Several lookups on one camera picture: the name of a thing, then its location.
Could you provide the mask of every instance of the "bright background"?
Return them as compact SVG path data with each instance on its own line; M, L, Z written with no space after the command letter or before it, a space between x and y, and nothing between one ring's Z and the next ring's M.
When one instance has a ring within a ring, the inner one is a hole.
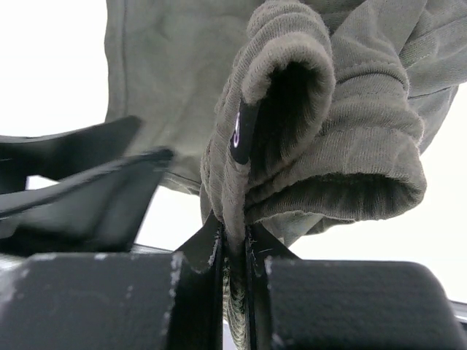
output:
M0 0L0 134L41 136L102 123L107 111L105 1ZM467 302L467 86L423 155L428 191L401 217L300 239L308 259L408 260ZM31 179L31 188L48 185ZM201 226L198 198L159 189L138 242L175 249Z

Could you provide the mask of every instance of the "black plastic part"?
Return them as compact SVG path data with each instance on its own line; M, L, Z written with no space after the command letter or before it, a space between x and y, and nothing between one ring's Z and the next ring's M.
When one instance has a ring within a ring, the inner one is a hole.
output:
M421 265L272 259L266 270L273 349L467 349Z
M268 257L298 259L262 225L247 227L245 259L247 269L247 340L250 350L269 349L271 344L271 307L264 261Z
M159 149L0 195L0 252L127 252L173 157Z
M15 169L26 176L59 181L115 160L123 155L141 124L137 117L125 117L49 136L0 136L0 189L7 183L4 179L16 178Z
M203 281L216 278L220 247L202 272L181 252L35 255L1 276L1 348L221 349L222 333L202 327L207 314L222 327L218 292Z
M211 213L200 231L176 250L186 256L189 266L197 274L182 274L184 281L176 298L180 307L178 314L174 314L176 321L173 324L178 334L173 340L177 347L171 349L220 350L223 347L221 228ZM194 322L192 314L203 317Z

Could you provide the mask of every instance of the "black strap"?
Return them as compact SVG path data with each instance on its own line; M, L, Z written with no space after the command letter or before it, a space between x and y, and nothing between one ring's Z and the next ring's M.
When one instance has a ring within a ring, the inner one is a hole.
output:
M250 159L259 109L259 103L256 105L248 105L243 99L240 101L240 108L236 115L235 128L231 137L230 147L232 158L238 164L245 165Z

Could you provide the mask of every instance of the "folded fabric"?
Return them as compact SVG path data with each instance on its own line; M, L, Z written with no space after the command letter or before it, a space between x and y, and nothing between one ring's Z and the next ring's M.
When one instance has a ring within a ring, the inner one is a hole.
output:
M322 214L333 225L388 219L421 202L424 125L409 105L409 78L398 55L425 5L365 1L336 30L329 115L294 164L248 191L247 222L294 211ZM394 26L394 18L401 24ZM282 218L282 226L289 221Z
M247 28L216 107L217 124L201 161L201 208L225 225L233 254L225 315L245 347L241 268L249 188L280 174L307 150L328 114L335 85L331 43L320 16L299 1L266 1Z

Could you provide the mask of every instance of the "gray sweatshirt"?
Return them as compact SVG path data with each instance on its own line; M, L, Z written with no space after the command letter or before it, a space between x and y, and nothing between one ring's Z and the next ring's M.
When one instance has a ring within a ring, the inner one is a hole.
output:
M467 80L466 0L107 6L107 119L147 122L130 153L177 152L164 185L200 195L234 254L245 224L290 246L422 201L420 154Z

